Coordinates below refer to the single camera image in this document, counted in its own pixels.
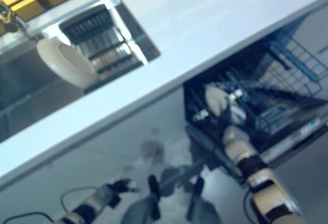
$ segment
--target faucet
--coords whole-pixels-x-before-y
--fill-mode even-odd
[[[15,14],[8,6],[0,1],[0,24],[4,25],[6,32],[17,32],[19,28],[25,28],[25,22]]]

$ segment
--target white countertop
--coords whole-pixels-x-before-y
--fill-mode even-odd
[[[35,33],[96,0],[70,0],[30,22]],[[161,56],[0,144],[0,186],[181,85],[327,0],[123,0]],[[19,34],[0,39],[3,52]]]

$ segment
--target sink basin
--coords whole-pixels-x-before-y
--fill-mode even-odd
[[[117,59],[117,62],[98,68],[95,64],[97,54],[90,56],[86,51],[79,50],[79,45],[69,39],[68,34],[64,34],[65,30],[60,29],[60,25],[81,18],[81,15],[88,14],[88,11],[99,5],[108,10],[113,28],[119,33],[124,44],[120,47],[129,48],[133,65],[123,68],[120,59]],[[159,56],[157,48],[121,0],[100,0],[78,14],[53,23],[38,35],[38,39],[55,37],[84,54],[99,72],[100,81],[85,90],[64,81],[43,62],[37,53],[36,42],[32,40],[6,52],[0,57],[0,142],[86,93],[122,77],[137,67],[147,65]],[[108,49],[112,50],[113,46],[109,45]],[[119,64],[120,71],[113,72],[113,67]]]

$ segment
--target white plate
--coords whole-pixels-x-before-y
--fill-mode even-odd
[[[99,81],[90,61],[71,46],[57,39],[44,38],[36,49],[45,64],[67,82],[85,89]]]

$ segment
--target dish rack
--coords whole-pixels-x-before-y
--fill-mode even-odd
[[[184,84],[187,132],[199,144],[211,139],[222,146],[228,121],[216,117],[204,97],[208,86],[216,86],[245,111],[244,128],[262,153],[315,118],[313,110],[327,103],[316,97],[327,76],[325,64],[279,30]],[[228,160],[224,155],[219,159]]]
[[[72,46],[91,61],[100,81],[108,82],[142,65],[105,5],[79,14],[61,23],[59,28]]]

